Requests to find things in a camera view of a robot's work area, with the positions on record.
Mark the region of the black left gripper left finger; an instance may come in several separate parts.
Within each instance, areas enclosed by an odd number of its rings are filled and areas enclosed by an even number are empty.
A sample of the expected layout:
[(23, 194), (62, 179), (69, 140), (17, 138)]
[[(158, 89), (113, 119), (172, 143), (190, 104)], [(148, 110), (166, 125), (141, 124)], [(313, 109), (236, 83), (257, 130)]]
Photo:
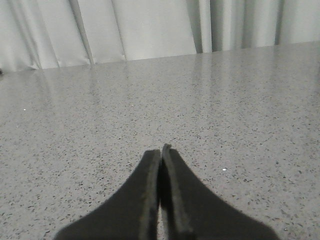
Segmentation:
[(126, 182), (97, 209), (61, 229), (56, 240), (155, 240), (160, 151), (147, 150)]

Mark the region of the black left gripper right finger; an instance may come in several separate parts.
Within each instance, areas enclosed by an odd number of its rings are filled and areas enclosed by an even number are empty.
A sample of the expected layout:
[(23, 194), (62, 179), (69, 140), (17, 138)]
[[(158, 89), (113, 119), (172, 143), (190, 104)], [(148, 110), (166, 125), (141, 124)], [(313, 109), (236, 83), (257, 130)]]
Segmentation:
[(272, 228), (215, 195), (169, 144), (162, 149), (161, 207), (170, 240), (279, 239)]

